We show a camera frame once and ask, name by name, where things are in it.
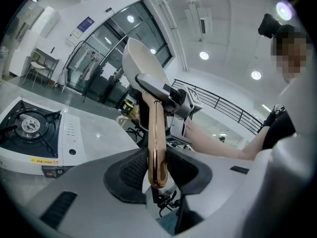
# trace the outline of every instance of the stove label text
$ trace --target stove label text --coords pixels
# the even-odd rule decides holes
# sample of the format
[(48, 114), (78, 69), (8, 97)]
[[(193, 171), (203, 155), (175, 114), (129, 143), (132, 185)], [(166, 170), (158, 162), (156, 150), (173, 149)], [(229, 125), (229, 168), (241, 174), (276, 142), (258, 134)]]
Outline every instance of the stove label text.
[(34, 158), (34, 157), (31, 158), (31, 163), (36, 163), (40, 165), (59, 165), (59, 161), (42, 159), (42, 158)]

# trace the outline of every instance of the beige handle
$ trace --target beige handle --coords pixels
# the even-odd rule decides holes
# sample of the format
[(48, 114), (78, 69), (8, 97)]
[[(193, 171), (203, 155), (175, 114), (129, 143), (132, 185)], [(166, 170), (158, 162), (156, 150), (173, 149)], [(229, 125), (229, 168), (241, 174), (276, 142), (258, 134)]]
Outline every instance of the beige handle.
[(150, 108), (148, 178), (154, 188), (163, 188), (168, 176), (164, 110), (161, 103), (149, 93), (142, 93), (142, 98)]

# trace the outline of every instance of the black railing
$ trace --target black railing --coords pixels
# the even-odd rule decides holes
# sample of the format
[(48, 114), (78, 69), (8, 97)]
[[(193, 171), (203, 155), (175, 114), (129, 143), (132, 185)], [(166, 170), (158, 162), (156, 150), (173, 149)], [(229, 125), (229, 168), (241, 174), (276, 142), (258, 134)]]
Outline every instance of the black railing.
[(232, 102), (220, 97), (217, 94), (211, 93), (201, 87), (186, 83), (175, 79), (172, 87), (175, 89), (182, 88), (183, 85), (196, 90), (200, 101), (234, 119), (236, 122), (247, 128), (254, 135), (258, 134), (258, 130), (262, 127), (262, 123), (254, 116), (233, 104)]

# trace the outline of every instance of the white scoop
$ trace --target white scoop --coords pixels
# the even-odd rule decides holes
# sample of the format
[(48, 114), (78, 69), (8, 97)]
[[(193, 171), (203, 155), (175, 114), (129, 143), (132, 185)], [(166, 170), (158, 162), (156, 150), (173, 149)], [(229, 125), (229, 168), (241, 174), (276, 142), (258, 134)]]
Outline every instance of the white scoop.
[(167, 76), (158, 59), (142, 42), (133, 38), (129, 38), (128, 43), (125, 46), (122, 66), (125, 76), (132, 87), (140, 92), (144, 92), (144, 90), (135, 81), (135, 76), (140, 73), (146, 73), (169, 85)]

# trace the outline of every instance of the ceiling pipe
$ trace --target ceiling pipe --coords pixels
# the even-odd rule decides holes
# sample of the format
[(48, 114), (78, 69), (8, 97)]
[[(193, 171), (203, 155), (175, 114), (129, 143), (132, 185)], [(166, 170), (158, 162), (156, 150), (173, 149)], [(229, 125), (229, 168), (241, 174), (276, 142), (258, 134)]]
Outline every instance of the ceiling pipe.
[(156, 0), (158, 5), (161, 7), (167, 21), (169, 24), (170, 29), (172, 30), (173, 37), (175, 39), (176, 47), (178, 50), (178, 53), (180, 55), (180, 60), (183, 66), (184, 71), (188, 71), (187, 61), (186, 61), (186, 55), (184, 51), (184, 47), (180, 38), (180, 34), (177, 28), (177, 24), (174, 20), (173, 14), (168, 6), (168, 2), (166, 0)]

